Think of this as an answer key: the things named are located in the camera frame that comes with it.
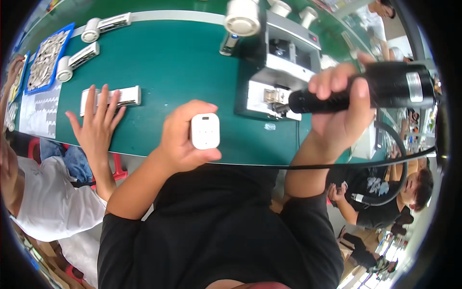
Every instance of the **printed graphic on shirt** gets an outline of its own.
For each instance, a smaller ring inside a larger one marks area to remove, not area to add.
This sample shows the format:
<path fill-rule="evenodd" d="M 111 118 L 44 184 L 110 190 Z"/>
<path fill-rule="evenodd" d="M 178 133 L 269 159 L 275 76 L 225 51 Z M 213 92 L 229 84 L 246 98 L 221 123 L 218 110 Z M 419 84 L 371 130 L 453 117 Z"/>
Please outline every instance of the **printed graphic on shirt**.
<path fill-rule="evenodd" d="M 367 178 L 367 189 L 370 194 L 381 196 L 388 193 L 390 185 L 381 178 L 371 177 Z"/>

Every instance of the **white paper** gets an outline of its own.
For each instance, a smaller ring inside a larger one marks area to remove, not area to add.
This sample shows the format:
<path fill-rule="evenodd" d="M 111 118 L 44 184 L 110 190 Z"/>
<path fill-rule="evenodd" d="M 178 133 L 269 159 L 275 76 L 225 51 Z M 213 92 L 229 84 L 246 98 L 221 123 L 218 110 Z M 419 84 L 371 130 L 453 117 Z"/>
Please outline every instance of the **white paper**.
<path fill-rule="evenodd" d="M 55 81 L 44 92 L 24 94 L 19 113 L 19 131 L 28 135 L 56 138 L 56 113 L 62 83 Z"/>

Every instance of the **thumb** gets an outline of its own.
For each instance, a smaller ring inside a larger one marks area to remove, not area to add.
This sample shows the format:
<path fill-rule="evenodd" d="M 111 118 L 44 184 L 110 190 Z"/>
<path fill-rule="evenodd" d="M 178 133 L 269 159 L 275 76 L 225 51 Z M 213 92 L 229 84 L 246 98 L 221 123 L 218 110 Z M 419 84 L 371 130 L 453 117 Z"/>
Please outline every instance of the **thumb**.
<path fill-rule="evenodd" d="M 217 148 L 209 148 L 209 149 L 196 149 L 194 150 L 192 156 L 195 161 L 199 161 L 202 164 L 208 163 L 213 160 L 221 159 L 221 152 Z"/>
<path fill-rule="evenodd" d="M 354 80 L 350 92 L 350 105 L 345 117 L 345 133 L 349 140 L 357 140 L 369 126 L 375 114 L 371 109 L 371 98 L 367 81 L 359 77 Z"/>
<path fill-rule="evenodd" d="M 66 116 L 69 118 L 69 122 L 71 123 L 72 130 L 74 131 L 74 135 L 76 138 L 79 138 L 80 130 L 82 129 L 80 123 L 75 116 L 75 114 L 71 111 L 66 111 Z"/>

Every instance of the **hand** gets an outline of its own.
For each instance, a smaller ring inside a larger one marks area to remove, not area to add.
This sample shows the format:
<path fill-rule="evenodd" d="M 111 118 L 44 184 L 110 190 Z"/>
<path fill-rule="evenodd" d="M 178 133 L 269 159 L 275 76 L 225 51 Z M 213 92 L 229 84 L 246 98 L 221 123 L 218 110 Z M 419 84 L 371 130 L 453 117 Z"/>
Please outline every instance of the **hand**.
<path fill-rule="evenodd" d="M 337 202 L 342 198 L 345 198 L 346 188 L 337 188 L 335 184 L 330 184 L 327 190 L 327 196 L 331 201 Z"/>
<path fill-rule="evenodd" d="M 126 109 L 126 107 L 123 106 L 117 115 L 114 116 L 120 92 L 119 90 L 114 92 L 109 107 L 107 106 L 108 94 L 108 85 L 105 84 L 101 90 L 98 109 L 96 114 L 93 114 L 95 105 L 95 86 L 92 85 L 90 87 L 85 104 L 85 116 L 82 127 L 75 114 L 66 111 L 66 116 L 69 118 L 74 135 L 85 152 L 92 170 L 99 168 L 101 165 L 105 166 L 108 164 L 108 150 L 112 133 L 122 119 Z"/>
<path fill-rule="evenodd" d="M 363 64 L 375 62 L 372 56 L 361 52 L 358 53 L 358 59 Z M 352 63 L 341 63 L 335 68 L 326 69 L 313 76 L 308 84 L 308 90 L 315 93 L 319 99 L 326 100 L 331 92 L 345 90 L 348 77 L 356 73 Z M 370 125 L 374 114 L 375 109 L 371 109 L 369 87 L 364 78 L 354 80 L 347 111 L 313 114 L 311 126 L 317 136 L 317 148 L 326 160 L 335 161 L 349 148 Z"/>
<path fill-rule="evenodd" d="M 189 140 L 191 119 L 197 114 L 216 112 L 217 109 L 216 105 L 191 100 L 166 117 L 162 139 L 156 150 L 161 151 L 159 155 L 172 173 L 191 171 L 207 162 L 221 159 L 217 148 L 199 150 Z"/>
<path fill-rule="evenodd" d="M 24 65 L 24 56 L 18 55 L 16 58 L 11 62 L 10 68 L 8 69 L 8 78 L 6 80 L 5 85 L 12 86 L 14 81 L 16 80 L 16 77 L 21 70 L 21 68 Z"/>

